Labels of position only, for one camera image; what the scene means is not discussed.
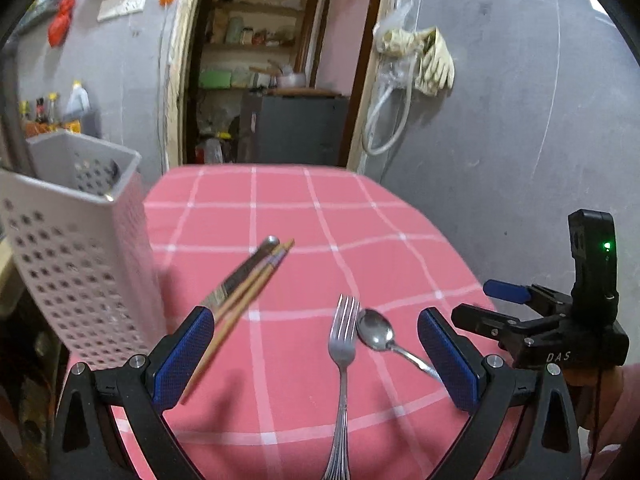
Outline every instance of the blue gripper pad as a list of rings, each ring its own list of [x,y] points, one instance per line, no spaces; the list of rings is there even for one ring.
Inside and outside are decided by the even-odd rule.
[[[418,338],[457,409],[473,412],[486,387],[480,352],[435,307],[418,316]]]
[[[527,301],[531,301],[529,289],[526,286],[513,285],[513,283],[487,280],[482,286],[482,291],[490,298],[511,303],[526,304]]]
[[[197,306],[178,330],[164,336],[149,355],[146,386],[159,413],[174,407],[213,337],[211,311]]]

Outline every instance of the black cable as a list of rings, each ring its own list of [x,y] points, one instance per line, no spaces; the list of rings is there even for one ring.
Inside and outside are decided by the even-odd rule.
[[[596,383],[596,406],[593,412],[593,446],[591,449],[591,457],[589,459],[589,463],[587,464],[587,468],[584,470],[584,474],[582,475],[582,480],[586,480],[589,471],[591,470],[591,465],[593,465],[593,459],[596,457],[596,453],[598,452],[598,437],[600,436],[600,392],[602,390],[602,368],[598,369],[598,381]]]

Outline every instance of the chopstick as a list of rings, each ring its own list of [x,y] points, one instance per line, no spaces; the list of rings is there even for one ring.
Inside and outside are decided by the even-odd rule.
[[[264,264],[259,268],[252,270],[244,282],[242,282],[227,298],[225,303],[220,306],[216,316],[216,323],[223,319],[225,320],[225,323],[222,325],[220,330],[214,332],[211,343],[209,343],[209,346],[202,355],[200,362],[193,371],[191,379],[189,379],[189,382],[182,392],[182,396],[180,397],[181,404],[186,402],[190,393],[200,381],[202,374],[207,367],[209,367],[209,363],[216,356],[216,353],[231,334],[231,331],[235,328],[236,324],[238,324],[242,314],[244,314],[244,312],[254,302],[255,298],[257,298],[262,292],[263,288],[269,282],[281,261],[287,253],[289,253],[289,250],[293,245],[294,240],[291,239],[287,243],[279,244],[274,248],[271,255],[265,260]]]

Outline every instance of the utensil holder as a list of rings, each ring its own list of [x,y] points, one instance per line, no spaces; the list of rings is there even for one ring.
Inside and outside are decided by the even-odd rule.
[[[0,219],[36,304],[92,368],[166,334],[146,232],[140,154],[57,132],[29,140],[38,179],[0,170]]]

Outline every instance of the human hand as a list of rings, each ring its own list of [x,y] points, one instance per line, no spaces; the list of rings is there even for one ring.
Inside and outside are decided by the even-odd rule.
[[[593,430],[595,428],[595,389],[598,385],[597,368],[565,369],[562,370],[562,376],[569,386],[588,386],[594,389],[593,406],[582,424],[586,430]],[[618,400],[620,400],[620,395],[622,395],[622,387],[621,367],[616,366],[615,368],[603,370],[600,389],[600,413],[598,414],[599,430],[602,429],[613,414],[613,410],[616,408]]]

